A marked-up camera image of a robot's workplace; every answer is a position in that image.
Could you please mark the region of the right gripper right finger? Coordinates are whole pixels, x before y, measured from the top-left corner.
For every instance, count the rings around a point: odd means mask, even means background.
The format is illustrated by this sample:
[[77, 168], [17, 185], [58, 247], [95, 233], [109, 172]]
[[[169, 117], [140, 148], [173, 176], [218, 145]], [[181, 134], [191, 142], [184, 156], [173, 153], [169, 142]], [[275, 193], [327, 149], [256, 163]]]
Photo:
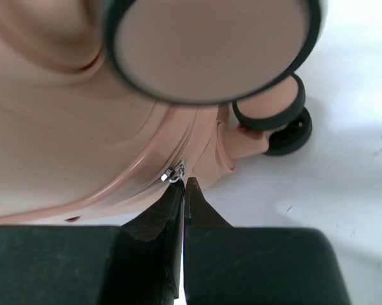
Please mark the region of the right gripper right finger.
[[331, 243], [317, 229], [234, 227], [190, 178], [184, 207], [188, 304], [349, 304]]

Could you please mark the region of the pink suitcase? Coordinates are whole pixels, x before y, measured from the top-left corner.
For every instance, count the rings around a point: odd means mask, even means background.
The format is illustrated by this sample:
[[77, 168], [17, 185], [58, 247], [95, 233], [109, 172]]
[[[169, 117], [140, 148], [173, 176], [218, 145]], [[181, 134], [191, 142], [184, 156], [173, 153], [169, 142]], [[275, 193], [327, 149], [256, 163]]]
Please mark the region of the pink suitcase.
[[0, 225], [152, 205], [311, 135], [327, 1], [0, 1]]

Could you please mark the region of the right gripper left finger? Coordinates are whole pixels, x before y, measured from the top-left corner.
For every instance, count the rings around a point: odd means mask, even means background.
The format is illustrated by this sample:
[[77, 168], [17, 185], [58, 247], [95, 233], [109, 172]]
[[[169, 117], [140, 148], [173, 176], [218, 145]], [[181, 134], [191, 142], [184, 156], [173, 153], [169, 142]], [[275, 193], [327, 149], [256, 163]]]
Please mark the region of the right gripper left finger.
[[0, 304], [173, 304], [183, 185], [122, 226], [0, 226]]

